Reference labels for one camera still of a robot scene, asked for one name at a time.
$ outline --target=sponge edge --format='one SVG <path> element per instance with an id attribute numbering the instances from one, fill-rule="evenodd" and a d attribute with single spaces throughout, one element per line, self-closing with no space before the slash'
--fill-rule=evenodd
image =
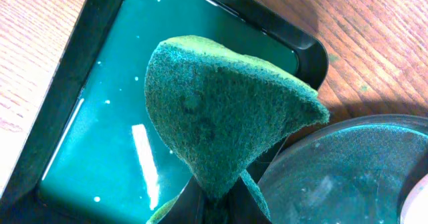
<path id="1" fill-rule="evenodd" d="M 241 178 L 244 184 L 247 186 L 249 193 L 254 198 L 255 202 L 259 206 L 261 212 L 270 220 L 270 212 L 268 209 L 268 204 L 266 203 L 265 198 L 263 197 L 263 194 L 260 191 L 260 188 L 257 186 L 257 184 L 254 182 L 252 177 L 249 175 L 249 173 L 245 170 L 241 173 Z M 168 212 L 173 208 L 173 205 L 179 198 L 179 195 L 177 195 L 174 199 L 168 201 L 165 203 L 162 207 L 160 207 L 150 218 L 150 220 L 147 221 L 147 224 L 157 224 Z"/>
<path id="2" fill-rule="evenodd" d="M 329 113 L 308 85 L 264 60 L 209 39 L 159 44 L 145 79 L 146 107 L 163 142 L 209 199 L 220 199 L 261 153 Z"/>

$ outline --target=green liquid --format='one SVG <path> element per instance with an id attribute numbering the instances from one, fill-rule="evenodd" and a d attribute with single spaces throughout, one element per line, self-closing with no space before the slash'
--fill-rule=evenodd
<path id="1" fill-rule="evenodd" d="M 145 223 L 191 177 L 146 113 L 157 44 L 199 35 L 295 74 L 295 53 L 206 0 L 125 0 L 82 90 L 75 118 L 39 184 L 48 207 L 103 223 Z"/>

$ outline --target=table surface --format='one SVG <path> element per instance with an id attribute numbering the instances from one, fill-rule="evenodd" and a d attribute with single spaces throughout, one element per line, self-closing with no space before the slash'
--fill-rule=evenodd
<path id="1" fill-rule="evenodd" d="M 0 192 L 85 0 L 0 0 Z M 257 0 L 317 37 L 330 67 L 330 124 L 428 116 L 428 0 Z M 322 126 L 306 128 L 292 141 Z"/>

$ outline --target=tray rim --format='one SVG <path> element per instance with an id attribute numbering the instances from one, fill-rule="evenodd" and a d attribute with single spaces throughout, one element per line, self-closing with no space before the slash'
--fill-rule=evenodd
<path id="1" fill-rule="evenodd" d="M 43 104 L 4 193 L 0 196 L 0 217 L 6 210 L 16 207 L 15 204 L 22 201 L 28 202 L 32 207 L 39 206 L 43 209 L 37 202 L 34 189 L 58 145 L 58 140 L 77 103 L 80 90 L 86 83 L 122 1 L 85 0 Z M 320 41 L 254 0 L 214 1 L 226 9 L 236 10 L 238 17 L 254 26 L 262 26 L 262 30 L 268 35 L 294 50 L 299 58 L 296 77 L 316 90 L 321 86 L 328 71 L 328 56 Z M 310 47 L 307 47 L 307 41 L 312 42 Z M 316 58 L 316 64 L 312 64 L 311 58 Z M 261 157 L 265 160 L 261 162 L 272 160 L 284 143 L 285 139 L 277 143 Z M 258 166 L 257 163 L 253 165 L 254 169 L 265 170 L 267 167 L 267 165 Z M 257 182 L 264 171 L 254 172 L 252 171 L 251 175 Z"/>

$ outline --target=black plastic tray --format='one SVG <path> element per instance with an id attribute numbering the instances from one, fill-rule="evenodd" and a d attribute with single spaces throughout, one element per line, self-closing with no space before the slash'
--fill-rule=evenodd
<path id="1" fill-rule="evenodd" d="M 3 223 L 72 223 L 37 202 L 40 180 L 102 48 L 123 0 L 86 0 L 53 82 L 0 200 Z M 296 77 L 318 89 L 327 74 L 328 57 L 322 44 L 254 0 L 214 0 L 223 8 L 263 30 L 294 50 L 299 59 Z M 256 182 L 285 140 L 255 161 L 248 171 Z"/>

